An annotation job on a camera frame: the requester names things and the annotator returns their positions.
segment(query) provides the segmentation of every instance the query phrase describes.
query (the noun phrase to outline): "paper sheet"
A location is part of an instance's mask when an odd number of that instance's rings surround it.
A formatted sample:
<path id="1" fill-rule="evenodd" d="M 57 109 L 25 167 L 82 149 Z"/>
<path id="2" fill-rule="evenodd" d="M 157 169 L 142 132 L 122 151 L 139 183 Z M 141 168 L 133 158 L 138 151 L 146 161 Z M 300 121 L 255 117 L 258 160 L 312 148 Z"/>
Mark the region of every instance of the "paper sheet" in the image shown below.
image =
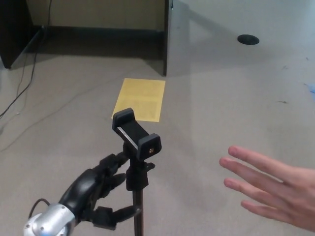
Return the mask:
<path id="1" fill-rule="evenodd" d="M 159 122 L 165 81 L 126 78 L 114 113 L 131 107 L 136 120 Z"/>

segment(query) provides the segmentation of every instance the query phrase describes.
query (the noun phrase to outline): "wooden desk panel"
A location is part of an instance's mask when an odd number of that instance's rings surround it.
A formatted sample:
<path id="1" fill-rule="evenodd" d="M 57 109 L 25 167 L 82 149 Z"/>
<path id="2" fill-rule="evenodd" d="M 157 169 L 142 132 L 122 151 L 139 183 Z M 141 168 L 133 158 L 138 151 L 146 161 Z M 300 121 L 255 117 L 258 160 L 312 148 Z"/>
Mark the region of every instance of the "wooden desk panel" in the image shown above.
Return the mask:
<path id="1" fill-rule="evenodd" d="M 28 0 L 34 25 L 47 24 L 49 0 Z M 164 30 L 164 0 L 53 0 L 51 25 Z"/>

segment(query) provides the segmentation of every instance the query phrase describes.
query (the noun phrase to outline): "desk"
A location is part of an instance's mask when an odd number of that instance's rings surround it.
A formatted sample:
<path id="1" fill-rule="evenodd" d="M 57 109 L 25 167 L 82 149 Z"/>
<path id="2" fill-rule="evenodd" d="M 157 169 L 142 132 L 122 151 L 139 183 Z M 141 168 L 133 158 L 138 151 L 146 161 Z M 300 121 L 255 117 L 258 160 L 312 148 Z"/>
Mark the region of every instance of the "desk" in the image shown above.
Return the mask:
<path id="1" fill-rule="evenodd" d="M 50 26 L 39 53 L 158 59 L 163 63 L 160 73 L 166 76 L 171 0 L 162 1 L 163 30 Z M 0 56 L 5 68 L 11 68 L 26 48 L 29 52 L 36 48 L 39 40 L 32 39 L 40 31 L 41 27 L 33 23 L 26 0 L 0 1 Z"/>

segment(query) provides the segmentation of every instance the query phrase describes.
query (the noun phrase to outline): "black metal pole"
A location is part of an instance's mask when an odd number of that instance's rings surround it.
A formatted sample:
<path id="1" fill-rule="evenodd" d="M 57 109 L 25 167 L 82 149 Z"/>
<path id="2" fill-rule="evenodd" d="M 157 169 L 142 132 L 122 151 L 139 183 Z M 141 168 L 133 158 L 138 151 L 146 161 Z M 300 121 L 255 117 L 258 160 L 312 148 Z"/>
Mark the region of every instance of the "black metal pole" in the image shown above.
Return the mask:
<path id="1" fill-rule="evenodd" d="M 134 217 L 134 235 L 144 235 L 143 224 L 143 190 L 132 192 L 133 205 L 141 207 L 141 212 Z"/>

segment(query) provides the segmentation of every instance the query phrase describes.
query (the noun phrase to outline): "tripod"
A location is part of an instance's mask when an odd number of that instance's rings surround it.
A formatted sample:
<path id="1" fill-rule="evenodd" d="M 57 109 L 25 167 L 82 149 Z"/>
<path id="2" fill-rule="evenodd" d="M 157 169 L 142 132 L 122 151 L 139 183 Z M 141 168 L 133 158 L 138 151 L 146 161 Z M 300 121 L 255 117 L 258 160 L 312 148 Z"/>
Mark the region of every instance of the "tripod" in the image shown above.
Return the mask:
<path id="1" fill-rule="evenodd" d="M 155 167 L 144 160 L 161 151 L 161 139 L 141 127 L 131 108 L 114 114 L 112 128 L 124 140 L 123 154 L 130 160 L 126 188 L 132 191 L 133 205 L 141 208 L 140 214 L 134 217 L 134 235 L 143 236 L 143 189 L 149 185 L 148 171 Z"/>

